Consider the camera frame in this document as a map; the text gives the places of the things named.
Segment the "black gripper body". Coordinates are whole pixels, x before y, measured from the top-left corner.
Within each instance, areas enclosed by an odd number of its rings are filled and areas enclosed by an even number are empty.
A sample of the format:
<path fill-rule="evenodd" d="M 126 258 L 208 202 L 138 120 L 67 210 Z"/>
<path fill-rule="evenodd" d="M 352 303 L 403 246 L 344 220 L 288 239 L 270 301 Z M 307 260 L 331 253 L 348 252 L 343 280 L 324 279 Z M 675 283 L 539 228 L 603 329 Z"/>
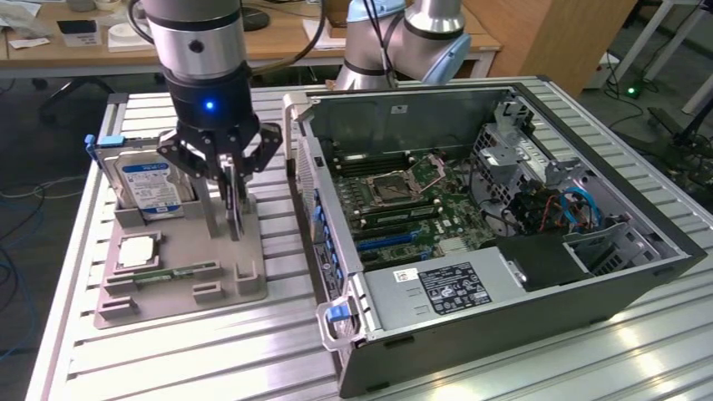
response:
<path fill-rule="evenodd" d="M 167 154 L 184 150 L 186 144 L 191 144 L 203 153 L 208 152 L 206 145 L 215 145 L 219 155 L 244 155 L 260 126 L 251 98 L 251 73 L 247 63 L 210 79 L 166 71 L 179 118 L 176 133 L 166 137 Z"/>

